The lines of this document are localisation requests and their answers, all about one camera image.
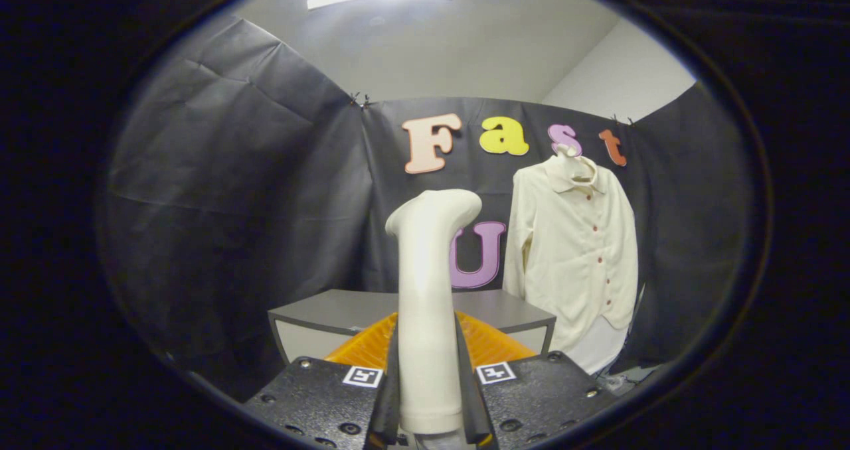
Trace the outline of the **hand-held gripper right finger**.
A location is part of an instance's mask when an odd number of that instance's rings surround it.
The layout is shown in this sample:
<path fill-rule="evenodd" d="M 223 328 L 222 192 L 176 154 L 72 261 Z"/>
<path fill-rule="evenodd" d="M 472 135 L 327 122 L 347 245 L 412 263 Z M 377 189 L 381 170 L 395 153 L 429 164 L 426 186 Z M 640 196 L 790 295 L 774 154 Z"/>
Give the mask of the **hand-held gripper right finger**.
<path fill-rule="evenodd" d="M 507 333 L 456 312 L 463 442 L 530 447 L 561 437 L 616 404 L 561 351 L 535 354 Z"/>

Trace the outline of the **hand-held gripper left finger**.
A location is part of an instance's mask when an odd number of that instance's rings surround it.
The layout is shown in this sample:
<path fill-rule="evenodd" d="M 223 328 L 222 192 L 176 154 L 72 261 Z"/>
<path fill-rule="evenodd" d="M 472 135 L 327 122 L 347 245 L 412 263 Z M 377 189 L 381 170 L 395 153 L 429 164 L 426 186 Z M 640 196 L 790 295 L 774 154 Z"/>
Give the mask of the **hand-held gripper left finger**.
<path fill-rule="evenodd" d="M 312 446 L 388 449 L 400 433 L 397 313 L 325 359 L 301 356 L 245 404 L 276 431 Z"/>

